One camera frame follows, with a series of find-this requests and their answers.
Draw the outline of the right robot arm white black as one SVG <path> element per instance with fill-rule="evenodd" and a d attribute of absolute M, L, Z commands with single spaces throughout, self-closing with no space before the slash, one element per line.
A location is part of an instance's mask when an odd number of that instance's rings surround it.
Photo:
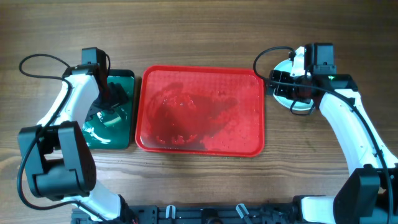
<path fill-rule="evenodd" d="M 319 110 L 346 159 L 349 178 L 335 196 L 294 197 L 294 222 L 397 223 L 397 156 L 383 143 L 361 101 L 358 86 L 339 74 L 334 46 L 286 48 L 289 57 L 266 78 L 267 94 L 297 116 Z"/>

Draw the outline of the white plate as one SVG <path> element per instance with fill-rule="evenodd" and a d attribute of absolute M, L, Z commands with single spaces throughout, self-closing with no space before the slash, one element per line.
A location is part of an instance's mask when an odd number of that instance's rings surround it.
<path fill-rule="evenodd" d="M 278 65 L 275 66 L 274 68 L 275 70 L 280 70 L 282 72 L 288 72 L 290 73 L 292 70 L 292 62 L 290 60 L 284 60 L 281 63 L 279 63 Z M 286 99 L 282 96 L 277 96 L 276 94 L 273 94 L 273 97 L 284 107 L 290 109 L 292 103 L 294 102 L 293 100 L 289 100 Z M 297 101 L 292 109 L 294 111 L 307 111 L 309 110 L 311 107 L 313 106 L 313 100 L 310 100 L 309 103 L 303 103 L 303 102 L 299 102 Z"/>

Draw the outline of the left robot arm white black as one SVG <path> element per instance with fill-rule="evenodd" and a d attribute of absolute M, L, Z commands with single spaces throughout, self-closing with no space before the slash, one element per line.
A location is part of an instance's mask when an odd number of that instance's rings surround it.
<path fill-rule="evenodd" d="M 81 51 L 81 63 L 67 65 L 59 79 L 62 89 L 48 113 L 17 137 L 21 202 L 30 205 L 22 187 L 27 182 L 33 196 L 52 201 L 50 209 L 74 205 L 87 223 L 137 223 L 125 199 L 97 179 L 91 154 L 93 148 L 129 145 L 134 73 L 112 69 L 109 55 L 90 47 Z"/>

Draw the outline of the green yellow sponge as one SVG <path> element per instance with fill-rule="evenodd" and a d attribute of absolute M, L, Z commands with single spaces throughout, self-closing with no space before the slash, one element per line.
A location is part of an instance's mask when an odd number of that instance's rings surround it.
<path fill-rule="evenodd" d="M 120 113 L 116 110 L 101 111 L 97 116 L 101 123 L 106 127 L 115 126 L 123 120 Z"/>

